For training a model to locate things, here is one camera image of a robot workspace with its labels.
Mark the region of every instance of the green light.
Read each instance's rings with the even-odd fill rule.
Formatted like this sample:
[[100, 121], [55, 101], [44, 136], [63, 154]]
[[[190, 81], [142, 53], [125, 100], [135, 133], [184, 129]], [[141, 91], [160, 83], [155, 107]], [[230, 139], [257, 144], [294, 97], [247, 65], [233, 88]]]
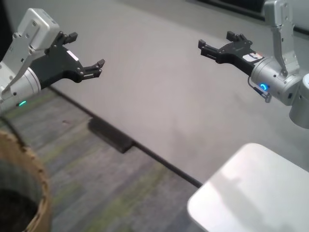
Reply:
[[26, 104], [27, 103], [27, 101], [22, 101], [20, 104], [19, 104], [19, 106], [22, 106], [22, 105], [24, 105], [24, 104]]

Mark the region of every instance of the gray wall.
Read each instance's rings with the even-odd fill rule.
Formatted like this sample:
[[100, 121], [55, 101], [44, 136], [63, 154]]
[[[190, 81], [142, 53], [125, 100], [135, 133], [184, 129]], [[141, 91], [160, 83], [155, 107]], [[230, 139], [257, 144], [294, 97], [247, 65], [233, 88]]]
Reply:
[[[66, 33], [84, 65], [106, 59], [100, 79], [56, 87], [200, 181], [245, 143], [259, 143], [309, 170], [309, 130], [290, 108], [264, 103], [231, 65], [199, 55], [197, 42], [226, 43], [228, 30], [272, 53], [262, 22], [185, 0], [7, 0], [16, 28], [28, 7], [44, 8]], [[309, 41], [296, 34], [307, 68]]]

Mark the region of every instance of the black strip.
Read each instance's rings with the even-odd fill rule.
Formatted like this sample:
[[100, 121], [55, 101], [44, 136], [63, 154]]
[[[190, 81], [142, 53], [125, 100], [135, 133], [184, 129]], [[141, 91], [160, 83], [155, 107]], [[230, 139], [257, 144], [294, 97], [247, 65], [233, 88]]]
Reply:
[[[241, 15], [249, 16], [249, 17], [258, 19], [260, 21], [265, 21], [265, 18], [262, 15], [260, 15], [256, 12], [253, 12], [253, 11], [243, 10], [241, 8], [234, 7], [233, 5], [222, 4], [218, 1], [213, 1], [213, 0], [198, 0], [198, 1], [204, 2], [204, 3], [212, 5], [212, 6], [216, 6], [216, 7], [225, 9], [225, 10], [229, 10], [229, 11], [241, 14]], [[303, 33], [305, 35], [309, 35], [309, 30], [303, 29], [303, 28], [300, 28], [300, 27], [297, 27], [297, 26], [294, 27], [294, 31], [299, 32], [299, 33]]]
[[180, 170], [179, 168], [175, 167], [171, 163], [167, 162], [165, 159], [163, 159], [162, 157], [157, 155], [155, 152], [149, 150], [144, 145], [142, 145], [142, 144], [140, 144], [140, 143], [135, 141], [135, 147], [137, 147], [141, 151], [145, 152], [148, 156], [150, 156], [154, 160], [158, 161], [159, 163], [164, 165], [166, 168], [170, 169], [171, 171], [176, 173], [178, 176], [180, 176], [182, 179], [188, 181], [189, 183], [191, 183], [195, 187], [197, 187], [197, 188], [202, 187], [203, 184], [201, 182], [199, 182], [198, 180], [196, 180], [193, 177], [189, 176], [187, 173], [183, 172], [182, 170]]
[[[60, 91], [56, 90], [53, 87], [49, 87], [49, 89], [51, 91], [53, 91], [54, 93], [56, 93], [57, 95], [63, 97], [65, 100], [67, 100], [68, 102], [70, 102], [71, 104], [73, 104], [74, 106], [76, 106], [77, 108], [81, 109], [82, 111], [84, 111], [86, 114], [92, 116], [93, 118], [99, 118], [100, 120], [104, 121], [102, 118], [98, 117], [97, 115], [95, 115], [94, 113], [92, 113], [91, 111], [87, 110], [85, 107], [81, 106], [79, 103], [77, 103], [76, 101], [72, 100], [71, 98], [69, 98], [68, 96], [64, 95], [63, 93], [61, 93]], [[192, 185], [194, 185], [197, 188], [200, 188], [202, 186], [202, 183], [200, 183], [199, 181], [197, 181], [196, 179], [194, 179], [193, 177], [189, 176], [188, 174], [186, 174], [185, 172], [183, 172], [182, 170], [180, 170], [179, 168], [175, 167], [174, 165], [170, 164], [169, 162], [167, 162], [165, 159], [161, 158], [159, 155], [157, 155], [156, 153], [154, 153], [153, 151], [149, 150], [148, 148], [146, 148], [145, 146], [143, 146], [142, 144], [140, 144], [139, 142], [133, 140], [131, 138], [132, 141], [134, 141], [134, 146], [139, 148], [141, 151], [143, 151], [144, 153], [146, 153], [148, 156], [150, 156], [151, 158], [153, 158], [154, 160], [158, 161], [159, 163], [161, 163], [162, 165], [164, 165], [165, 167], [167, 167], [168, 169], [170, 169], [172, 172], [174, 172], [175, 174], [177, 174], [178, 176], [180, 176], [181, 178], [183, 178], [184, 180], [188, 181], [189, 183], [191, 183]]]

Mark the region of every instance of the wicker basket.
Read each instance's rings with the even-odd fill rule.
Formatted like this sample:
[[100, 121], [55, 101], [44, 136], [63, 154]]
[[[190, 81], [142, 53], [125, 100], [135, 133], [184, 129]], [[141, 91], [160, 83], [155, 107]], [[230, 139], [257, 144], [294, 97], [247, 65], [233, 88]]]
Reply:
[[2, 131], [0, 189], [17, 192], [36, 203], [37, 213], [26, 232], [50, 231], [51, 198], [44, 168], [29, 148], [22, 147], [14, 136]]

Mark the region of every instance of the led indicator light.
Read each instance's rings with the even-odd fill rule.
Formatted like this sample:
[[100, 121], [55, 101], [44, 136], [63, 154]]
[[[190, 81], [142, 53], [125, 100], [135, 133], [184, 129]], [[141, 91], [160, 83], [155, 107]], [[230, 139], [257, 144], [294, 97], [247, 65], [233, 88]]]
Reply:
[[24, 104], [26, 104], [27, 103], [27, 101], [22, 101], [20, 104], [19, 104], [19, 106], [22, 106], [22, 105], [24, 105]]
[[264, 91], [268, 90], [268, 85], [266, 85], [266, 84], [260, 84], [260, 87]]

